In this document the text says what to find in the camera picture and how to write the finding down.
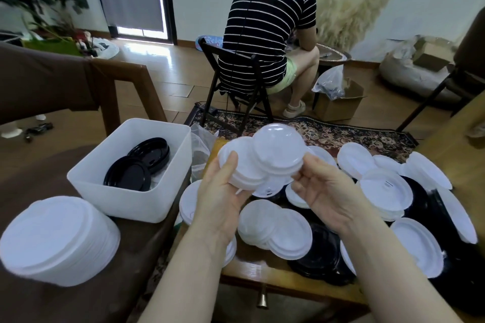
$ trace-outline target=black folding chair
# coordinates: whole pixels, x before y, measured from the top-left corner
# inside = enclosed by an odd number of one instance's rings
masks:
[[[257,110],[265,114],[268,117],[269,122],[272,123],[274,121],[273,113],[271,112],[270,101],[268,100],[268,94],[266,93],[266,87],[264,86],[263,76],[261,75],[261,68],[259,67],[259,62],[258,62],[258,59],[256,58],[256,55],[253,55],[251,58],[248,58],[248,57],[236,54],[229,50],[220,49],[213,45],[207,44],[204,38],[200,38],[198,42],[202,51],[207,57],[207,60],[209,60],[210,65],[214,69],[214,78],[212,79],[212,83],[210,84],[209,95],[207,97],[207,101],[203,108],[203,114],[202,114],[202,119],[200,121],[200,126],[203,127],[206,120],[210,120],[219,124],[223,128],[226,128],[227,130],[230,130],[236,133],[238,136],[242,136],[246,128],[249,114],[252,110]],[[221,88],[221,83],[217,83],[221,72],[220,72],[219,64],[217,63],[214,57],[214,54],[218,55],[222,59],[233,62],[235,65],[249,65],[254,70],[254,75],[256,77],[256,88],[252,94],[245,95],[243,93],[239,93],[236,91],[230,91],[227,93],[229,95],[229,98],[233,102],[234,106],[236,106],[236,109],[238,109],[241,104],[247,106],[246,114],[242,119],[242,123],[239,126],[239,128],[236,128],[228,123],[225,123],[219,118],[216,118],[215,116],[209,113],[210,103],[212,102],[214,93]],[[256,105],[258,105],[260,102],[263,103],[264,110],[256,107]]]

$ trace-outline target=right hand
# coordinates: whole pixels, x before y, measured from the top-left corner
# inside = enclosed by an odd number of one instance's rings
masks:
[[[303,167],[293,178],[293,190],[338,234],[346,232],[349,223],[363,212],[373,212],[360,187],[317,156],[305,154]]]

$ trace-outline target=striped shirt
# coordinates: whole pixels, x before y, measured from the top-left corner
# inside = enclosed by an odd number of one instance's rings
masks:
[[[286,74],[285,47],[290,33],[315,26],[316,0],[234,0],[227,19],[223,48],[257,55],[266,87]],[[250,66],[219,58],[221,91],[249,94],[256,79]]]

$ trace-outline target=dried plant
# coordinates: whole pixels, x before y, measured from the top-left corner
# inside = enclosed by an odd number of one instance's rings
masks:
[[[365,38],[390,0],[317,0],[318,39],[346,51]]]

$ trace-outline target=forearm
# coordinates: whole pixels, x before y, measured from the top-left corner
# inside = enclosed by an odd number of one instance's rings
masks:
[[[225,251],[219,238],[193,224],[139,322],[210,322]]]
[[[378,322],[461,322],[372,210],[362,210],[341,237]]]

